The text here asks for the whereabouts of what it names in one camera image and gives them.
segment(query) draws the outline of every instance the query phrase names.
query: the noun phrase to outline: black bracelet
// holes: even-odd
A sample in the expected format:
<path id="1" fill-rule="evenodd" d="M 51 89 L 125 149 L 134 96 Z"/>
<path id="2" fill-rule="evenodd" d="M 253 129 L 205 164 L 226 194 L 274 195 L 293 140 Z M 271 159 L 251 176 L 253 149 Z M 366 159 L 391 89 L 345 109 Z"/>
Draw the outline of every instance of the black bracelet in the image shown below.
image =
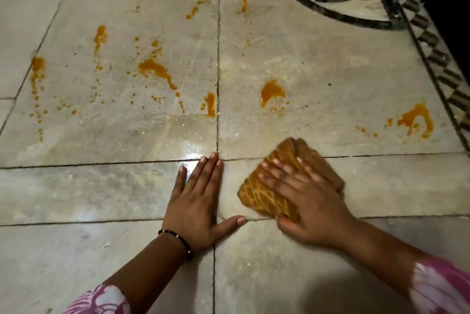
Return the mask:
<path id="1" fill-rule="evenodd" d="M 183 243 L 183 246 L 186 249 L 186 251 L 188 252 L 188 256 L 186 257 L 186 259 L 190 260 L 193 257 L 193 250 L 191 250 L 191 246 L 186 242 L 184 238 L 182 238 L 181 236 L 179 236 L 176 232 L 172 230 L 160 230 L 158 234 L 160 235 L 161 233 L 170 234 L 176 237 L 177 239 L 179 239 Z"/>

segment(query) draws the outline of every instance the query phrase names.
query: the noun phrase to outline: finger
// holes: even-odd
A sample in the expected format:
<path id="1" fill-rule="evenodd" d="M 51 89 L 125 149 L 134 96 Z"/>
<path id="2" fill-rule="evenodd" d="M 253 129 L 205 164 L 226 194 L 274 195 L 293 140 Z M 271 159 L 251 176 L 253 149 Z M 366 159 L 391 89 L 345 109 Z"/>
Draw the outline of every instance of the finger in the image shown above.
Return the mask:
<path id="1" fill-rule="evenodd" d="M 170 201 L 174 200 L 179 194 L 183 192 L 184 186 L 186 183 L 187 173 L 188 173 L 188 170 L 186 169 L 186 167 L 183 165 L 180 165 L 178 169 L 178 174 L 176 175 L 175 186 L 173 188 L 172 197 L 170 198 Z"/>
<path id="2" fill-rule="evenodd" d="M 207 184 L 207 187 L 204 191 L 204 196 L 210 198 L 211 204 L 217 203 L 217 195 L 219 195 L 220 191 L 220 184 L 222 182 L 222 173 L 224 170 L 224 165 L 222 160 L 219 159 L 215 163 L 214 171 L 211 175 L 211 180 Z"/>
<path id="3" fill-rule="evenodd" d="M 191 173 L 191 176 L 189 177 L 188 181 L 186 182 L 185 189 L 190 193 L 193 191 L 194 187 L 196 186 L 197 180 L 199 179 L 199 176 L 201 175 L 204 166 L 206 164 L 207 157 L 202 156 L 199 162 L 196 165 L 196 168 L 194 168 L 193 172 Z"/>
<path id="4" fill-rule="evenodd" d="M 315 180 L 316 182 L 319 182 L 319 183 L 324 183 L 325 182 L 325 179 L 320 174 L 318 174 L 316 171 L 314 171 L 314 169 L 312 167 L 310 167 L 308 164 L 306 164 L 304 161 L 302 161 L 302 158 L 297 157 L 297 161 L 302 165 L 302 167 L 305 169 L 305 171 L 310 176 L 310 178 L 312 178 L 313 180 Z"/>
<path id="5" fill-rule="evenodd" d="M 291 187 L 289 184 L 284 183 L 278 179 L 271 177 L 266 173 L 259 173 L 259 179 L 264 185 L 266 185 L 272 191 L 278 193 L 284 198 L 289 199 L 293 204 L 299 205 L 300 198 L 302 197 L 297 190 Z"/>
<path id="6" fill-rule="evenodd" d="M 214 242 L 223 239 L 225 236 L 231 234 L 237 230 L 240 226 L 246 224 L 246 219 L 243 216 L 232 216 L 227 220 L 224 220 L 220 224 L 215 225 L 212 228 L 212 235 L 214 236 Z"/>
<path id="7" fill-rule="evenodd" d="M 285 171 L 285 173 L 290 174 L 291 176 L 297 178 L 298 180 L 307 183 L 310 179 L 303 175 L 301 172 L 298 171 L 298 169 L 290 164 L 286 164 L 284 162 L 281 162 L 279 159 L 275 158 L 273 159 L 273 163 L 276 167 L 279 169 L 282 169 Z"/>
<path id="8" fill-rule="evenodd" d="M 219 160 L 219 155 L 216 152 L 212 152 L 209 160 L 204 165 L 204 169 L 197 180 L 196 186 L 194 187 L 194 192 L 197 195 L 203 195 L 204 191 L 211 179 L 212 172 L 214 171 L 215 164 Z"/>
<path id="9" fill-rule="evenodd" d="M 299 224 L 296 224 L 290 221 L 288 218 L 279 216 L 277 218 L 277 227 L 284 234 L 286 234 L 289 237 L 292 237 L 293 239 L 297 241 L 300 241 L 303 243 L 308 242 L 307 231 L 303 227 L 301 227 Z"/>
<path id="10" fill-rule="evenodd" d="M 269 175 L 273 176 L 276 179 L 279 179 L 280 182 L 290 185 L 294 189 L 299 190 L 305 185 L 304 182 L 286 173 L 282 169 L 279 169 L 272 163 L 262 162 L 261 168 L 263 168 Z"/>

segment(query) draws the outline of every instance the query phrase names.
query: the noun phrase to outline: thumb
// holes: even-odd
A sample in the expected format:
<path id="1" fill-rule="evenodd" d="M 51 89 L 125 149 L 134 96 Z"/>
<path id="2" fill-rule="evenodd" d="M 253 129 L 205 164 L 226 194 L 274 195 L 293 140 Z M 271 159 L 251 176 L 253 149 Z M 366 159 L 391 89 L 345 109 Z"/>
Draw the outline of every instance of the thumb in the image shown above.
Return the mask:
<path id="1" fill-rule="evenodd" d="M 243 216 L 232 216 L 227 220 L 224 220 L 220 224 L 215 225 L 212 228 L 212 233 L 215 237 L 215 241 L 223 239 L 228 234 L 231 234 L 237 230 L 240 226 L 246 224 L 246 219 Z"/>
<path id="2" fill-rule="evenodd" d="M 286 234 L 289 237 L 292 237 L 293 239 L 297 241 L 300 241 L 303 243 L 308 242 L 308 236 L 307 236 L 307 232 L 305 231 L 305 229 L 302 228 L 299 224 L 296 224 L 290 221 L 288 218 L 285 218 L 284 216 L 279 216 L 277 218 L 277 227 L 284 234 Z"/>

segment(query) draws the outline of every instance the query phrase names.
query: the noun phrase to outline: pink sleeve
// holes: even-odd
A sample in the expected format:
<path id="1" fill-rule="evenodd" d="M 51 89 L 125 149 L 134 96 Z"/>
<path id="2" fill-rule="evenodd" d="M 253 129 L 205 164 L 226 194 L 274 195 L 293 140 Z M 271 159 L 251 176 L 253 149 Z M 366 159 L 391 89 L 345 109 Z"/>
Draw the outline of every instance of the pink sleeve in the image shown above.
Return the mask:
<path id="1" fill-rule="evenodd" d="M 100 284 L 70 304 L 63 314 L 130 314 L 129 302 L 118 287 Z"/>
<path id="2" fill-rule="evenodd" d="M 410 299 L 418 313 L 469 314 L 470 275 L 437 257 L 416 263 Z"/>

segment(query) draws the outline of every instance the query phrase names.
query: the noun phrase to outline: marble floor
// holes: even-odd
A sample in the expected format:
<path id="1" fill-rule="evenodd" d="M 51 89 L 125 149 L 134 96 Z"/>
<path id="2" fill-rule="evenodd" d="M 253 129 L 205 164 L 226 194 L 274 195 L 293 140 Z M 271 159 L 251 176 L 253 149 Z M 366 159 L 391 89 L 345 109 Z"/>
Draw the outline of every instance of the marble floor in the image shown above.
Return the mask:
<path id="1" fill-rule="evenodd" d="M 410 312 L 241 205 L 288 136 L 327 157 L 356 216 L 470 270 L 470 160 L 408 30 L 358 25 L 392 20 L 381 3 L 0 0 L 4 311 L 61 313 L 156 235 L 178 166 L 218 150 L 218 217 L 250 221 L 151 313 Z"/>

